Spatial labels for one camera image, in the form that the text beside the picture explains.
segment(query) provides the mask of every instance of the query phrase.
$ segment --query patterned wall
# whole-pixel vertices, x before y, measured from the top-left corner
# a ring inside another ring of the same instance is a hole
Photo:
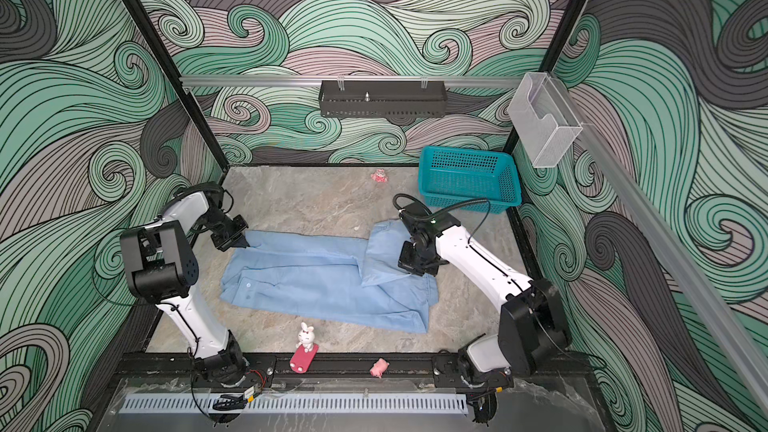
[[[519,76],[568,0],[142,0],[183,74]],[[200,88],[235,163],[417,162],[426,145],[501,149],[512,91],[459,89],[448,116],[320,116],[318,89]]]
[[[556,69],[616,159],[768,352],[768,0],[590,0]],[[574,348],[620,430],[768,430],[723,352],[577,142],[515,151],[520,207]]]
[[[0,0],[0,428],[88,425],[128,314],[91,281],[131,302],[120,232],[219,174],[120,0]]]

